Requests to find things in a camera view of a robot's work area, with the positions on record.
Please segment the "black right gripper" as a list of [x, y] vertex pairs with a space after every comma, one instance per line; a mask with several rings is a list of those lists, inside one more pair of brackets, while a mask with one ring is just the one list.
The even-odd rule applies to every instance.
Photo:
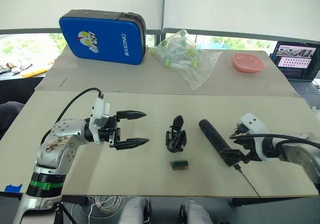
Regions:
[[239, 160], [244, 164], [250, 161], [262, 161], [256, 152], [256, 143], [253, 138], [237, 139], [236, 143], [242, 145], [244, 149], [248, 150], [247, 154], [244, 154], [239, 149], [227, 148], [224, 149], [224, 158], [228, 160]]

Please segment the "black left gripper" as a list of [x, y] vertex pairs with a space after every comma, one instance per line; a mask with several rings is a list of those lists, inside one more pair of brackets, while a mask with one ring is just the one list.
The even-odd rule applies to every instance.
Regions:
[[116, 150], [133, 149], [147, 143], [149, 139], [146, 138], [129, 138], [125, 141], [120, 141], [121, 130], [118, 128], [120, 119], [134, 120], [145, 117], [146, 115], [146, 113], [141, 111], [118, 111], [116, 115], [109, 117], [105, 125], [99, 129], [100, 140], [109, 143], [109, 146]]

